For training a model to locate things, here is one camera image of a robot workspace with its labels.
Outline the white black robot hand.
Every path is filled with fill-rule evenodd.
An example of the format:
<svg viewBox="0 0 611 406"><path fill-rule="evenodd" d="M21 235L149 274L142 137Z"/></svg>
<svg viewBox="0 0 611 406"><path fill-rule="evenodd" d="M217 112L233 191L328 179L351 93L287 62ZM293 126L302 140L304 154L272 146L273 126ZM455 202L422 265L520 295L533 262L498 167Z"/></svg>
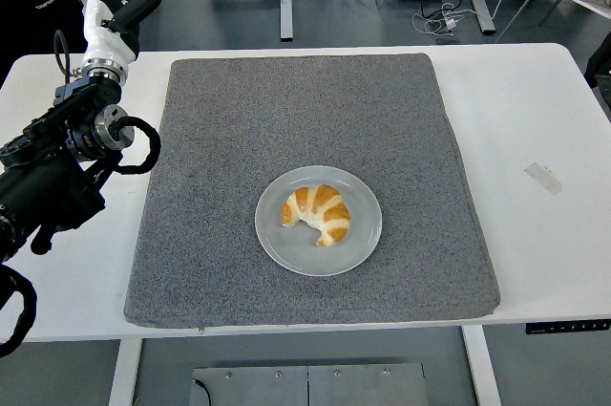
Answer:
<svg viewBox="0 0 611 406"><path fill-rule="evenodd" d="M81 73L104 75L124 84L139 54L139 24L162 0L87 0L83 34L87 49Z"/></svg>

